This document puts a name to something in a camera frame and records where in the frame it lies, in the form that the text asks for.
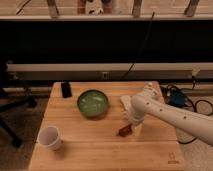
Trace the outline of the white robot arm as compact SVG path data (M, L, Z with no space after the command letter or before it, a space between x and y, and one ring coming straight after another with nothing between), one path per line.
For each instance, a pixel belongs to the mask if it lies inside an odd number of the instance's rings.
M149 114L213 146L213 117L167 105L158 98L154 88L144 87L130 97L130 116L141 122Z

